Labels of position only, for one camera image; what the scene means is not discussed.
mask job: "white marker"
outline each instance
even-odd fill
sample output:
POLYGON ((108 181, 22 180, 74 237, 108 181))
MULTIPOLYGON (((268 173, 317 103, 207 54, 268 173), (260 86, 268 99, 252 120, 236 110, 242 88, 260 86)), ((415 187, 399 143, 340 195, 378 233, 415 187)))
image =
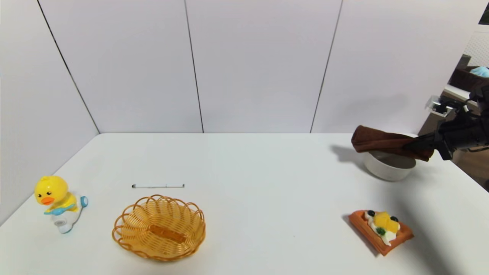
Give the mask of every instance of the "white marker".
POLYGON ((185 188, 185 184, 182 185, 147 185, 147 184, 133 184, 133 188, 185 188))

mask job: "woven bread basket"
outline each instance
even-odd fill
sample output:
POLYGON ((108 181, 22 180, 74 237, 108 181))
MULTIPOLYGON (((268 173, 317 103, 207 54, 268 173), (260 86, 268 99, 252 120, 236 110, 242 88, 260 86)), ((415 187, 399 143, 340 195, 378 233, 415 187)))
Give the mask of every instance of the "woven bread basket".
POLYGON ((175 261, 194 254, 204 241, 204 214, 194 203, 144 197, 115 220, 112 238, 143 258, 175 261))

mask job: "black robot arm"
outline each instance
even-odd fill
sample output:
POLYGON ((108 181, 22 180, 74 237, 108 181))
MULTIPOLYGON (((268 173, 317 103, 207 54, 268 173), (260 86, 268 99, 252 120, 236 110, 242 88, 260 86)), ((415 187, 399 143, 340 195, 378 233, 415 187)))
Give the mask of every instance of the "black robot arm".
POLYGON ((471 152, 489 149, 489 85, 473 90, 466 102, 442 96, 436 104, 432 104, 431 109, 433 113, 440 115, 446 115, 453 110, 456 116, 451 121, 439 121, 435 131, 417 137, 412 143, 405 145, 404 149, 435 149, 444 160, 451 160, 457 149, 468 149, 471 152), (477 102, 480 115, 475 115, 468 109, 467 102, 470 100, 477 102))

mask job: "table surface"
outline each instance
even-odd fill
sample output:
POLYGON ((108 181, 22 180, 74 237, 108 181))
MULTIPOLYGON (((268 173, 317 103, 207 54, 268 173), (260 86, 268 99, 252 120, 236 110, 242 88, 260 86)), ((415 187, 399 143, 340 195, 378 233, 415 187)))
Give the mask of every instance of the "table surface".
POLYGON ((455 96, 463 101, 469 99, 470 97, 470 92, 467 92, 465 90, 462 90, 460 88, 457 88, 455 86, 452 86, 450 84, 447 84, 444 89, 445 92, 451 94, 452 96, 455 96))
POLYGON ((382 181, 350 138, 99 135, 56 173, 89 198, 73 230, 59 234, 29 198, 0 227, 0 274, 489 274, 485 190, 436 152, 403 182, 382 181), (207 237, 195 255, 160 263, 112 240, 122 210, 158 193, 204 211, 207 237), (347 221, 358 209, 389 211, 415 238, 386 257, 375 253, 347 221))

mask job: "brown towel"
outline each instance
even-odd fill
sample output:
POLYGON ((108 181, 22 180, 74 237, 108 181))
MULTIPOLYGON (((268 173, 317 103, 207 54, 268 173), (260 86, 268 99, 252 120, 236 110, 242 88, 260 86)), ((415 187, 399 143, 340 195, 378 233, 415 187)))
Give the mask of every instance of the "brown towel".
POLYGON ((386 133, 381 130, 358 126, 353 133, 352 144, 359 153, 382 151, 413 159, 428 161, 433 150, 405 150, 402 147, 414 140, 413 137, 386 133))

